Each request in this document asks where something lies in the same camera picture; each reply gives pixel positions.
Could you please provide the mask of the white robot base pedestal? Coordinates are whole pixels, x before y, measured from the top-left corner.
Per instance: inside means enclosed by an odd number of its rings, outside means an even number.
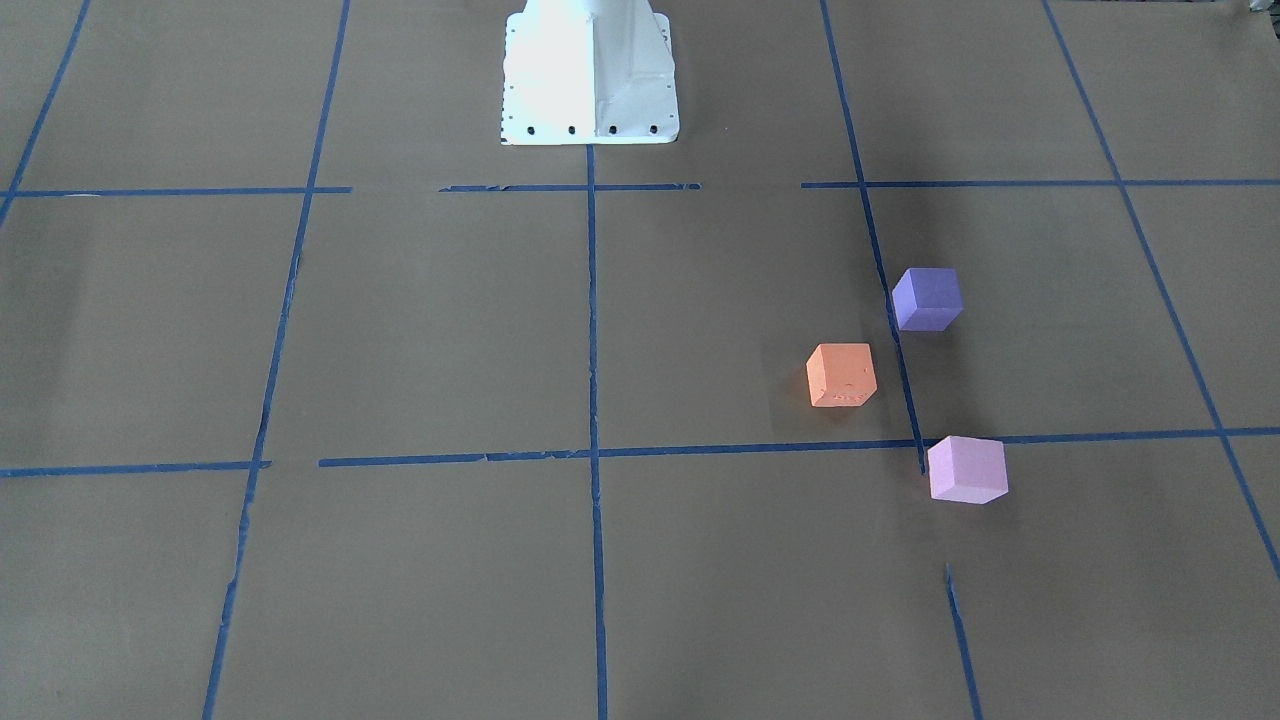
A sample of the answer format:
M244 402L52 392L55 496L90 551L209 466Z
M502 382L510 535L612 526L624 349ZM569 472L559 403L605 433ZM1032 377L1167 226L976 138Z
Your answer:
M500 143L672 143L669 18L649 1L527 1L504 29Z

